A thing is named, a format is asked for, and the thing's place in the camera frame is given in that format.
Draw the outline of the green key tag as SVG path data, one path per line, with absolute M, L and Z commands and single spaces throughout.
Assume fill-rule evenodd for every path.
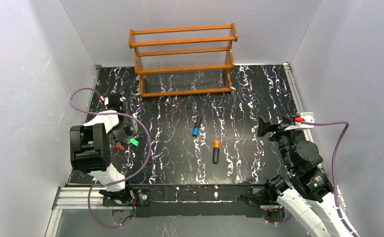
M 134 145 L 134 146 L 138 146 L 139 145 L 139 142 L 135 139 L 135 138 L 130 138 L 129 139 L 129 142 Z

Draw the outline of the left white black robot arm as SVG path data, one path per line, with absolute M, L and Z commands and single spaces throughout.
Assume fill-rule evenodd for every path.
M 104 197 L 118 204 L 127 205 L 134 199 L 133 191 L 111 163 L 110 136 L 116 148 L 123 150 L 126 142 L 138 131 L 136 121 L 123 116 L 123 97 L 112 94 L 104 98 L 105 110 L 92 120 L 71 127 L 70 150 L 73 170 L 90 175 Z

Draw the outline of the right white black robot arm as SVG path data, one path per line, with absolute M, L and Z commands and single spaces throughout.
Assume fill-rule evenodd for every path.
M 283 116 L 281 122 L 258 118 L 257 136 L 272 133 L 269 140 L 278 144 L 290 174 L 289 180 L 277 175 L 267 181 L 266 196 L 287 209 L 312 237 L 357 237 L 357 230 L 340 205 L 337 179 L 329 180 L 319 168 L 323 158 L 318 146 L 297 139 L 297 132 L 327 125 L 332 123 L 315 122 L 309 112 L 298 112 L 292 118 Z

